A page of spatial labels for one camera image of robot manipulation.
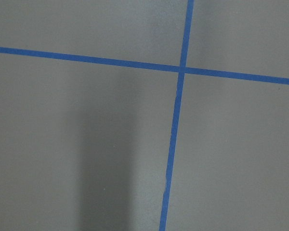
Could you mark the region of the blue tape line lengthwise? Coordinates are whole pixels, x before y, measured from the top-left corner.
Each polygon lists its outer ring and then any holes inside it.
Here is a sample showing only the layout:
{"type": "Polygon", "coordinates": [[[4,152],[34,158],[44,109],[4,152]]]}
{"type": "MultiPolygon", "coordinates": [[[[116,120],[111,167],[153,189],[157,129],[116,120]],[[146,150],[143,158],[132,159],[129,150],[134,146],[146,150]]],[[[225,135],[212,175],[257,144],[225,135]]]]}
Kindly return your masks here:
{"type": "Polygon", "coordinates": [[[164,189],[163,198],[162,198],[161,213],[160,213],[159,228],[158,228],[159,231],[166,230],[166,225],[167,225],[173,166],[174,166],[175,150],[176,150],[176,141],[177,141],[181,102],[182,102],[182,95],[183,95],[183,88],[184,88],[184,76],[185,76],[186,62],[187,62],[187,56],[188,56],[190,30],[191,30],[191,24],[192,24],[192,18],[193,18],[194,3],[195,2],[193,0],[189,0],[187,2],[187,8],[186,8],[184,34],[183,34],[183,41],[182,41],[182,47],[181,47],[181,56],[180,56],[180,64],[179,64],[177,87],[176,87],[176,97],[174,101],[174,109],[173,109],[173,117],[172,117],[172,125],[171,125],[171,136],[170,136],[169,152],[168,152],[166,175],[165,175],[165,189],[164,189]]]}

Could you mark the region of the blue tape line crosswise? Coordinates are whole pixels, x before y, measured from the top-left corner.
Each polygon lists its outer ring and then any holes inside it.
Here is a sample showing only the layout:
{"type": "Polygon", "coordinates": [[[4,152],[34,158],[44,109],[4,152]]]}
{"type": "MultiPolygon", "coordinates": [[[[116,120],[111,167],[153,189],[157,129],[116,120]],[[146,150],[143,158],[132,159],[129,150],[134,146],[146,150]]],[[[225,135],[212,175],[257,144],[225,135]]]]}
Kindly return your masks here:
{"type": "Polygon", "coordinates": [[[82,56],[82,55],[74,55],[74,54],[56,53],[56,52],[48,52],[48,51],[34,51],[34,50],[6,48],[6,47],[0,47],[0,53],[21,55],[21,56],[32,56],[32,57],[39,57],[39,58],[58,59],[58,60],[74,61],[74,62],[82,62],[82,63],[149,69],[149,70],[174,72],[174,73],[183,71],[186,74],[192,74],[192,75],[223,77],[223,78],[231,78],[231,79],[240,79],[240,80],[289,85],[289,78],[284,78],[284,77],[272,77],[272,76],[264,76],[264,75],[245,74],[245,73],[238,73],[238,72],[227,72],[227,71],[220,71],[220,70],[194,68],[194,67],[179,67],[179,66],[174,66],[174,65],[153,64],[153,63],[144,63],[144,62],[136,62],[136,61],[100,58],[100,57],[93,57],[93,56],[82,56]]]}

